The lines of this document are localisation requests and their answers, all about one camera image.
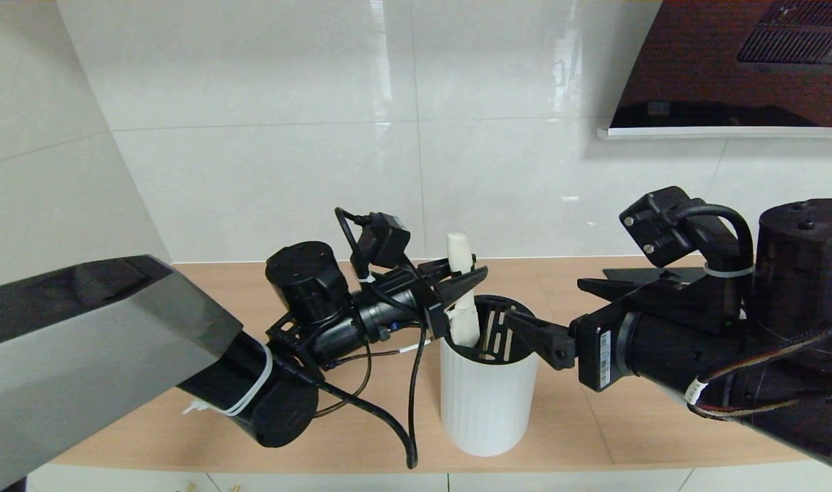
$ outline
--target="black cylindrical motor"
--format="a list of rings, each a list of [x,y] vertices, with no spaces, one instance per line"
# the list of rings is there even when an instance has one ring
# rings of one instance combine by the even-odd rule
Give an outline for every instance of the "black cylindrical motor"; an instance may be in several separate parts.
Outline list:
[[[350,304],[346,277],[326,243],[309,241],[280,249],[267,258],[265,276],[293,320],[306,330]]]
[[[774,344],[832,321],[832,199],[775,206],[759,222],[747,306],[757,337]],[[790,361],[832,373],[832,338]]]

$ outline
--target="tile grout line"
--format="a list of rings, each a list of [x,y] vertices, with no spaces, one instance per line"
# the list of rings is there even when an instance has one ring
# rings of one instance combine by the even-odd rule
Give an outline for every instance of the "tile grout line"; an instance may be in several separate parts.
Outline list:
[[[410,2],[410,53],[413,56],[413,97],[416,102],[416,159],[419,161],[419,205],[422,207],[422,252],[428,256],[428,224],[425,213],[425,177],[422,174],[422,129],[419,124],[419,77],[416,75],[416,18]]]
[[[104,130],[104,131],[100,131],[98,133],[94,133],[94,134],[91,134],[91,135],[85,135],[84,137],[76,137],[76,138],[73,138],[72,140],[65,140],[64,142],[53,143],[53,144],[51,144],[51,146],[40,147],[38,149],[28,150],[28,152],[22,152],[20,154],[14,155],[14,156],[8,156],[7,158],[0,159],[0,163],[4,162],[4,161],[7,161],[7,160],[10,160],[10,159],[20,158],[20,156],[27,156],[27,155],[31,155],[33,153],[42,152],[43,150],[53,149],[53,148],[58,147],[58,146],[65,146],[66,144],[72,144],[73,142],[79,142],[79,140],[85,140],[86,138],[99,137],[100,135],[103,135],[105,133],[109,133],[110,136],[112,136],[112,131]]]
[[[707,191],[704,192],[704,197],[710,196],[710,190],[713,190],[713,183],[717,180],[717,174],[719,174],[719,166],[723,165],[723,158],[725,158],[725,149],[729,146],[730,138],[726,138],[725,144],[723,144],[723,149],[719,153],[719,160],[717,161],[717,168],[713,170],[713,176],[710,177],[710,184],[707,186]]]
[[[598,432],[601,434],[601,442],[604,443],[604,449],[607,451],[607,456],[610,458],[610,464],[616,465],[616,458],[613,457],[613,453],[610,451],[610,445],[607,444],[607,436],[604,436],[604,428],[601,427],[601,423],[598,421],[598,416],[595,415],[595,409],[592,408],[592,402],[589,400],[588,396],[585,395],[587,389],[582,385],[579,386],[579,389],[581,390],[581,395],[585,398],[585,402],[589,405],[589,412],[592,414],[592,418],[595,420],[595,426],[598,427]]]
[[[416,108],[416,118],[419,118],[419,108]],[[320,125],[334,125],[334,124],[406,124],[412,122],[419,124],[422,122],[504,122],[504,121],[544,121],[556,122],[561,120],[594,120],[601,119],[603,116],[499,116],[499,118],[437,118],[430,120],[394,120],[394,121],[356,121],[356,122],[279,122],[278,124],[198,124],[198,125],[184,125],[184,126],[157,126],[157,127],[140,127],[140,128],[110,128],[113,133],[125,131],[171,131],[171,130],[197,130],[198,128],[249,128],[249,127],[275,127],[275,126],[320,126]]]
[[[213,480],[212,476],[210,476],[210,474],[208,474],[208,473],[204,473],[204,474],[206,475],[207,479],[210,479],[210,483],[212,483],[212,485],[216,488],[216,490],[219,490],[219,492],[222,492],[222,488],[219,486],[219,484],[216,483],[216,480]]]
[[[678,492],[681,492],[684,489],[684,487],[687,485],[687,482],[689,481],[689,477],[691,477],[692,474],[694,474],[694,473],[695,473],[695,468],[692,468],[692,470],[690,470],[690,473],[688,474],[687,478],[685,478],[684,482],[680,484],[680,489],[678,489]]]

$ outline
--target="black bracket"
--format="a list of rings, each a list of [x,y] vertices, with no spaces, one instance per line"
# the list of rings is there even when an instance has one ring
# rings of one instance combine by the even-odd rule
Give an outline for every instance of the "black bracket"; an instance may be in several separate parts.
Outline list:
[[[504,314],[504,325],[554,370],[574,367],[577,344],[567,327],[538,320],[515,310]]]

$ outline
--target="black cable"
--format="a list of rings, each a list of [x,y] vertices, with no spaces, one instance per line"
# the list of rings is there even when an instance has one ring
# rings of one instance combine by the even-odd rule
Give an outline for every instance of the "black cable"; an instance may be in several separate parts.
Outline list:
[[[346,210],[339,208],[339,206],[334,209],[334,215],[337,215],[337,222],[340,223],[340,228],[344,231],[344,236],[346,236],[346,242],[350,244],[350,249],[352,249],[352,267],[356,271],[357,277],[368,277],[370,271],[368,269],[367,261],[362,258],[359,244],[356,243],[356,238],[352,235],[350,224],[347,224],[346,222],[347,219],[356,222],[360,219],[360,217],[350,214]]]
[[[415,318],[415,320],[419,320],[419,314],[418,314],[418,312],[416,312],[415,309],[413,309],[413,306],[406,305],[403,302],[400,302],[397,299],[392,298],[392,296],[390,296],[389,294],[387,294],[385,292],[382,292],[382,290],[379,290],[377,287],[373,286],[372,282],[363,283],[363,286],[364,286],[364,289],[369,290],[370,293],[377,296],[379,298],[379,300],[381,300],[382,302],[385,302],[385,304],[388,304],[388,305],[392,306],[393,308],[398,308],[401,311],[406,312],[407,314],[410,314],[411,316],[413,316],[413,318]]]
[[[370,382],[370,371],[373,368],[373,356],[370,354],[370,340],[367,337],[364,337],[364,350],[365,353],[362,354],[361,358],[367,357],[367,368],[364,370],[364,378],[362,379],[362,383],[359,386],[359,389],[356,389],[355,393],[352,393],[353,396],[359,396],[364,391],[364,388],[367,388],[367,383]],[[336,402],[334,405],[329,405],[322,410],[317,410],[316,414],[313,414],[313,418],[324,417],[328,414],[334,413],[335,411],[344,408],[347,405],[345,400],[340,400]]]
[[[753,266],[753,234],[750,233],[750,226],[747,225],[744,217],[738,214],[733,208],[722,205],[690,206],[690,208],[666,212],[666,220],[673,224],[682,221],[682,219],[698,215],[713,215],[731,222],[732,227],[735,229],[735,236],[738,237],[738,254],[740,254],[744,262],[743,268]]]
[[[413,442],[413,466],[419,462],[419,448],[416,446],[416,424],[414,422],[414,409],[416,406],[416,374],[419,374],[419,363],[422,362],[422,352],[425,351],[425,339],[428,328],[419,327],[419,348],[416,349],[416,358],[413,359],[413,371],[410,373],[410,399],[407,402],[407,427],[410,430],[410,441]]]
[[[312,374],[304,371],[303,368],[291,364],[291,362],[287,361],[285,357],[274,358],[273,362],[275,362],[275,364],[279,364],[279,367],[281,367],[282,370],[293,374],[304,383],[312,384],[323,392],[329,393],[329,395],[337,396],[337,398],[347,401],[348,404],[357,406],[358,408],[368,412],[370,415],[379,418],[379,420],[382,420],[385,424],[388,424],[404,445],[404,451],[406,451],[407,454],[407,468],[413,469],[416,467],[416,443],[410,438],[410,436],[407,435],[404,427],[401,426],[401,424],[398,423],[398,421],[395,420],[395,418],[392,417],[388,411],[373,405],[371,402],[364,401],[358,396],[350,395],[333,384],[319,380],[318,378],[312,376]]]
[[[400,352],[398,350],[389,350],[387,352],[376,352],[376,354],[370,355],[372,357],[385,357],[386,355],[398,355]],[[323,370],[332,370],[332,368],[340,367],[342,364],[346,364],[346,362],[357,361],[359,359],[363,359],[368,357],[367,354],[358,354],[358,355],[350,355],[348,357],[344,357],[342,359],[337,359],[337,361],[331,361],[328,364],[325,364],[322,368]]]

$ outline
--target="wall tile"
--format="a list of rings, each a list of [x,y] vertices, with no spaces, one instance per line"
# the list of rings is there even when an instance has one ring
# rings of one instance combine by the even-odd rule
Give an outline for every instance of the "wall tile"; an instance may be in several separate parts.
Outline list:
[[[113,130],[413,121],[407,0],[60,0]]]
[[[119,470],[116,468],[71,467],[48,464],[28,476],[28,484],[38,492],[220,492],[207,474]]]
[[[335,206],[400,216],[413,233],[407,254],[425,256],[416,124],[114,135],[175,262],[264,261],[313,240],[347,259]]]
[[[678,492],[690,468],[554,474],[450,474],[449,491]]]
[[[680,492],[832,492],[832,468],[818,461],[696,468]]]
[[[741,212],[755,239],[772,206],[832,198],[832,139],[731,139],[704,198]]]
[[[446,474],[210,474],[223,491],[446,492]]]
[[[429,256],[638,255],[618,215],[671,185],[704,195],[724,142],[603,141],[593,119],[422,122]]]
[[[145,253],[169,261],[108,132],[0,162],[0,284]]]
[[[661,2],[413,2],[421,121],[613,115]]]
[[[0,160],[106,130],[56,4],[0,2]]]

